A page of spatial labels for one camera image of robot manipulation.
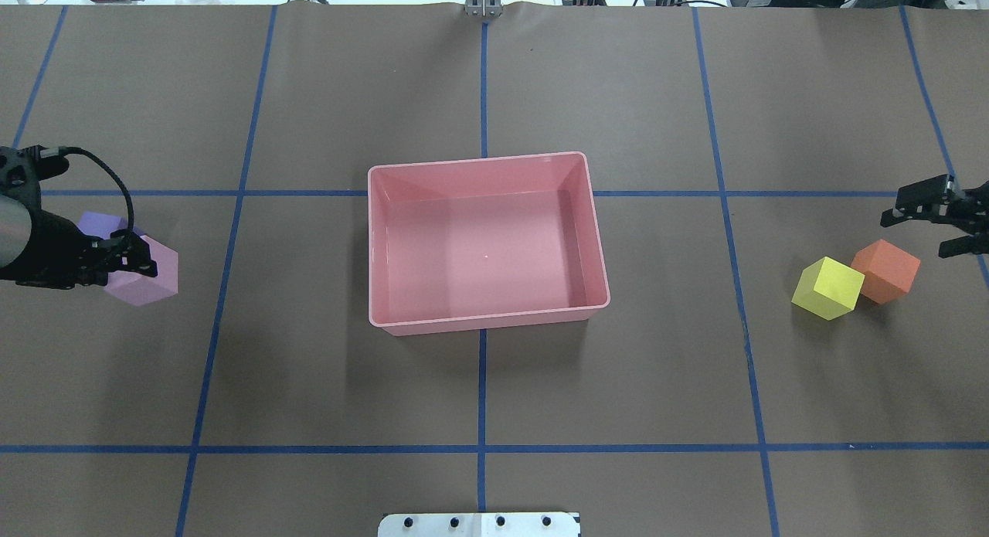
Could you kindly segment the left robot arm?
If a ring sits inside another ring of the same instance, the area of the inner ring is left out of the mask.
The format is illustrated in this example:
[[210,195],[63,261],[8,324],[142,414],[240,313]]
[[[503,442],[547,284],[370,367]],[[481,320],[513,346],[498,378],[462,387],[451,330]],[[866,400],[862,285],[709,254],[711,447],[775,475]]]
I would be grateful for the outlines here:
[[88,235],[62,216],[8,196],[2,198],[1,252],[1,279],[23,287],[105,287],[116,272],[159,275],[151,245],[131,228],[108,238]]

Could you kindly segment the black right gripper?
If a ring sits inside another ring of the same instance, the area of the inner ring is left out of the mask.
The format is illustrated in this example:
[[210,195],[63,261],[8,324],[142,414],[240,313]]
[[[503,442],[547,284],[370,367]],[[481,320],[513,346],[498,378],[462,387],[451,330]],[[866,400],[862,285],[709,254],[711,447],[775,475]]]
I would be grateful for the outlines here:
[[[967,214],[968,223],[961,212]],[[881,227],[891,227],[908,220],[962,228],[967,236],[942,242],[937,250],[940,258],[987,254],[988,182],[976,188],[962,189],[953,175],[942,174],[901,186],[894,206],[881,213]]]

